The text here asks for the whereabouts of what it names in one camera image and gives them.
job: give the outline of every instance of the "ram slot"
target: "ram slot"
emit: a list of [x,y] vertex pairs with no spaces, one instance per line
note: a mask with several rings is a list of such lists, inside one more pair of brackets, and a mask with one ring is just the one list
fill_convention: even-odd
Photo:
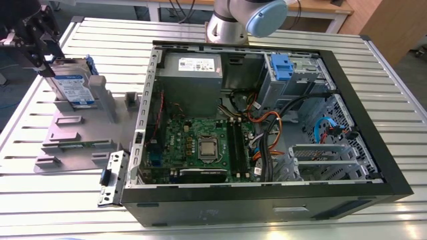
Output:
[[248,172],[247,155],[245,155],[245,143],[241,132],[240,122],[233,125],[233,142],[236,149],[236,163],[237,172],[244,175]]
[[239,171],[237,165],[237,152],[235,144],[235,126],[233,122],[227,122],[227,143],[228,143],[228,159],[229,159],[229,170],[231,174],[235,176]]

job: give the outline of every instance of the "motherboard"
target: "motherboard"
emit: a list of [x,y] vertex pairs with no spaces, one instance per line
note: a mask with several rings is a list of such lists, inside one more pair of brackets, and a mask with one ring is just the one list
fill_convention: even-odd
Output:
[[252,124],[240,119],[169,119],[164,151],[147,153],[144,182],[253,182],[245,147],[252,131]]

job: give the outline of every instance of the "metal bracket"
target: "metal bracket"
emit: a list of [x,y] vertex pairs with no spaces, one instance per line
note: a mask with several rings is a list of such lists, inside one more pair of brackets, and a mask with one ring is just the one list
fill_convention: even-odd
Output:
[[129,154],[121,150],[109,154],[108,165],[101,172],[100,195],[97,207],[122,207],[120,204],[122,188],[125,185]]

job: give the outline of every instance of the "blue latch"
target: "blue latch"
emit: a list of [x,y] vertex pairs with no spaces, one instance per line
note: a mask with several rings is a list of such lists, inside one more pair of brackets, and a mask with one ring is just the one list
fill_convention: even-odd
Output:
[[271,54],[271,65],[277,81],[291,80],[293,74],[293,64],[285,54]]

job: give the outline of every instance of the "aluminum table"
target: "aluminum table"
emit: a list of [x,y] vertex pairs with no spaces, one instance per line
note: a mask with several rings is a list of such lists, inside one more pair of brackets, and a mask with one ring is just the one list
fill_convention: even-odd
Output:
[[[92,55],[106,88],[121,96],[143,89],[152,40],[204,39],[203,25],[85,18],[69,24],[61,47],[66,57]],[[0,237],[427,239],[427,114],[372,43],[280,30],[249,36],[249,44],[333,51],[415,194],[337,220],[144,228],[124,208],[97,208],[101,170],[33,173],[56,111],[54,94],[37,77],[0,135]]]

